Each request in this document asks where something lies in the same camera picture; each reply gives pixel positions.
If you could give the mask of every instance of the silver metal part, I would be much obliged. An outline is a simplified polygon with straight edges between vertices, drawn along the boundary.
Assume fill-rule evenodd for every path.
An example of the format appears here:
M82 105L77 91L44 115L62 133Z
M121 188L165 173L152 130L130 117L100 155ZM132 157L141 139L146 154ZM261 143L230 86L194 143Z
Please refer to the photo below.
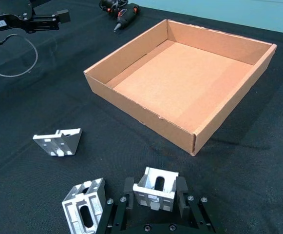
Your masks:
M189 201L193 201L193 200L194 200L194 197L191 196L191 195L189 195L189 196L188 196L188 200L189 200Z
M112 198L110 198L110 199L107 200L107 203L108 203L109 205L111 205L113 202L114 202L114 201L113 201Z
M202 197L201 198L201 202L207 202L207 201L208 201L207 197Z
M114 28L114 31L116 32L120 27L122 27L121 23L118 23L115 28Z
M62 202L71 234L95 234L106 203L103 178L75 185Z
M177 229L177 226L175 224L170 224L169 228L172 232L174 232Z
M121 201L121 202L125 202L125 201L127 201L127 199L126 199L125 196L123 196L123 197L121 197L120 201Z
M172 211L176 193L178 172L169 172L147 167L138 184L133 185L135 197L140 205L152 210Z
M146 226L144 227L144 230L145 230L146 232L151 231L151 226L150 226L150 225L146 225Z
M57 130L53 135L34 135L33 140L50 156L75 155L82 129Z

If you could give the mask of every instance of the teal wall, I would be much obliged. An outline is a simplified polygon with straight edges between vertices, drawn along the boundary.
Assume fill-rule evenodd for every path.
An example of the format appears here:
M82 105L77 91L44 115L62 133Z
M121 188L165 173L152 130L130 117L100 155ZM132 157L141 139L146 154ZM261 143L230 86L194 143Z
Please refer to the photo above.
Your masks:
M283 32L283 0L131 0L140 6Z

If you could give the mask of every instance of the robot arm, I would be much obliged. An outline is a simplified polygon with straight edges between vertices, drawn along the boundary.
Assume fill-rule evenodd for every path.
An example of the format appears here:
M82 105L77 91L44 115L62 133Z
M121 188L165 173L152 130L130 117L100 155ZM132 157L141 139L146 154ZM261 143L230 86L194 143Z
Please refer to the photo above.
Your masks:
M0 0L0 31L21 28L27 33L36 31L58 30L59 23L70 21L68 10L51 15L37 16L34 7L49 0Z

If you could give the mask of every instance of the cardboard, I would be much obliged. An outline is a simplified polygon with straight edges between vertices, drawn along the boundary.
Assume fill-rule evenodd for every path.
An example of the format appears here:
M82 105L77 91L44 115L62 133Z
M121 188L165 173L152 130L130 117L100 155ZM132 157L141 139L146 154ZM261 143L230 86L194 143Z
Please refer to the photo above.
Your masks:
M267 69L276 47L164 20L84 74L94 93L194 156Z

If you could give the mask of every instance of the black tablecloth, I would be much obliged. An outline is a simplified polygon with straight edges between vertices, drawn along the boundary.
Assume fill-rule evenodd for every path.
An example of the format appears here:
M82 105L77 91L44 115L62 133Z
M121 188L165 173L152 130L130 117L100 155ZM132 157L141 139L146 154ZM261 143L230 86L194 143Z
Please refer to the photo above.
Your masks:
M0 77L0 233L69 233L61 206L72 186L104 177L106 196L120 198L124 179L146 166L177 171L196 196L205 195L227 233L283 234L283 34L193 16L142 9L126 30L96 1L53 0L37 14L69 9L59 31L27 35L39 51L20 78ZM278 45L268 70L191 157L137 120L93 94L83 70L163 19L200 25ZM0 47L0 72L16 74L34 61L18 38ZM83 128L75 156L51 157L34 134ZM176 219L136 206L129 225Z

